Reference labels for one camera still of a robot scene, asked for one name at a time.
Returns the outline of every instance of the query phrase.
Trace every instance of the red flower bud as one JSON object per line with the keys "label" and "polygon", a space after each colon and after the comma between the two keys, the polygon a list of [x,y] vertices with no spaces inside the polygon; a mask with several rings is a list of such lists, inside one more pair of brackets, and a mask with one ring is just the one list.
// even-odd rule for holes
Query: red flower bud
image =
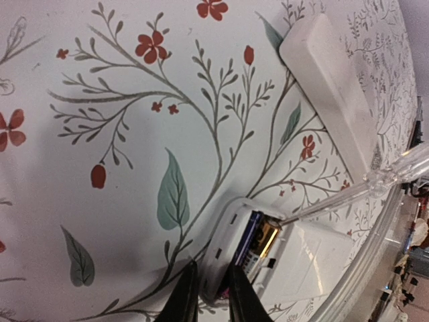
{"label": "red flower bud", "polygon": [[105,187],[106,169],[101,164],[97,164],[91,171],[91,183],[94,188],[102,189]]}
{"label": "red flower bud", "polygon": [[244,61],[248,65],[252,65],[253,59],[255,58],[255,54],[253,53],[253,48],[251,46],[246,46],[244,51]]}
{"label": "red flower bud", "polygon": [[6,250],[6,246],[0,240],[0,253],[3,253],[5,250]]}

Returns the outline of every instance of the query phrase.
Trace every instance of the red flower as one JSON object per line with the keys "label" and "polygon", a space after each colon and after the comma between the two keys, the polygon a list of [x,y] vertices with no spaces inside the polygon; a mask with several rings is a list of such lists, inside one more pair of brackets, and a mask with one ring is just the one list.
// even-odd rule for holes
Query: red flower
{"label": "red flower", "polygon": [[56,55],[57,58],[66,59],[68,54],[68,49],[58,49],[58,53]]}
{"label": "red flower", "polygon": [[164,41],[164,36],[159,31],[154,30],[152,38],[148,35],[140,35],[138,39],[140,45],[136,47],[135,54],[139,57],[145,55],[146,64],[153,64],[158,57],[161,59],[167,58],[167,50],[160,46]]}
{"label": "red flower", "polygon": [[170,114],[171,115],[179,113],[179,110],[177,109],[177,105],[176,104],[173,104],[173,105],[169,106],[168,109],[170,110]]}
{"label": "red flower", "polygon": [[223,18],[222,13],[228,11],[228,5],[225,2],[222,2],[222,0],[202,0],[202,3],[196,6],[196,10],[201,18],[207,17],[210,12],[215,20],[220,21]]}
{"label": "red flower", "polygon": [[344,180],[343,182],[343,186],[341,187],[341,190],[347,189],[350,187],[350,183],[347,182],[347,180]]}
{"label": "red flower", "polygon": [[101,164],[97,164],[91,171],[91,183],[94,188],[103,189],[106,182],[106,169]]}
{"label": "red flower", "polygon": [[156,103],[156,102],[154,102],[152,104],[151,110],[155,111],[156,113],[159,113],[161,111],[161,107],[162,107],[162,103]]}
{"label": "red flower", "polygon": [[4,132],[0,133],[0,152],[6,150],[7,147],[7,134],[9,139],[14,146],[20,146],[27,139],[25,134],[21,131],[15,131],[24,122],[24,111],[22,109],[16,109],[9,120],[9,125],[0,113],[0,129],[4,129]]}
{"label": "red flower", "polygon": [[255,58],[255,54],[253,52],[253,48],[247,45],[244,51],[244,61],[246,62],[246,64],[252,65],[254,58]]}
{"label": "red flower", "polygon": [[304,144],[304,149],[302,149],[301,157],[302,159],[311,158],[313,156],[313,150],[316,144],[313,142],[313,136],[310,135],[308,138],[304,136],[302,139],[302,144]]}

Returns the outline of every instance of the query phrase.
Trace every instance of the transparent plastic rod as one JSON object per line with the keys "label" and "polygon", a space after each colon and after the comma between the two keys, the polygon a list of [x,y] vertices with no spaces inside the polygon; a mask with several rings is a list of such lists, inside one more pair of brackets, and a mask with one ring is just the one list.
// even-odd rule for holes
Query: transparent plastic rod
{"label": "transparent plastic rod", "polygon": [[297,220],[318,217],[366,197],[381,197],[395,184],[414,181],[427,172],[429,172],[429,144],[423,143],[403,153],[387,168],[368,172],[363,177],[362,183],[355,184],[334,196],[305,208],[296,215],[283,220],[280,224],[287,225]]}

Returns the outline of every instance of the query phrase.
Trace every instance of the battery compartment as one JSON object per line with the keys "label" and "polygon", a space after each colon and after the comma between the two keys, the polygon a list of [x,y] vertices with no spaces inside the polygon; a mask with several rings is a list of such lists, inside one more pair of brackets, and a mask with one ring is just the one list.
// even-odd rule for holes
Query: battery compartment
{"label": "battery compartment", "polygon": [[[254,218],[252,218],[255,213],[261,215],[260,222],[253,225],[255,229],[253,233],[249,233],[249,226],[252,226],[252,223],[255,224]],[[282,238],[282,230],[280,227],[276,227],[282,219],[284,216],[281,213],[269,207],[257,206],[249,199],[238,199],[226,208],[202,263],[200,295],[206,302],[213,306],[228,305],[228,268],[230,265],[238,265],[243,267],[245,272],[249,272],[247,268],[250,263],[246,262],[246,265],[243,266],[244,258],[252,260],[255,259],[255,255],[261,255],[254,251],[256,245],[266,237],[267,232],[262,230],[262,225],[268,222],[269,226],[275,227],[278,232],[266,251],[264,259],[259,263],[254,263],[257,264],[257,269],[252,271],[251,276],[248,275],[251,277],[249,280],[258,296],[261,296],[275,269],[277,255],[282,253],[282,244],[285,242]],[[243,241],[247,241],[247,247],[243,246]],[[252,256],[248,254],[249,250],[253,250]]]}

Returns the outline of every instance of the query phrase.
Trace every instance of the floral tablecloth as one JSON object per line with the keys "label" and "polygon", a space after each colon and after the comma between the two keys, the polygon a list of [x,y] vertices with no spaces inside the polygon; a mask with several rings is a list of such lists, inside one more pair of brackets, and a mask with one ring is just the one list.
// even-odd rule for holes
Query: floral tablecloth
{"label": "floral tablecloth", "polygon": [[[275,50],[320,12],[356,64],[385,166],[417,108],[396,0],[2,1],[0,321],[153,321],[228,200],[295,213],[349,187]],[[317,219],[352,236],[347,265],[384,202]],[[305,322],[324,299],[267,311]]]}

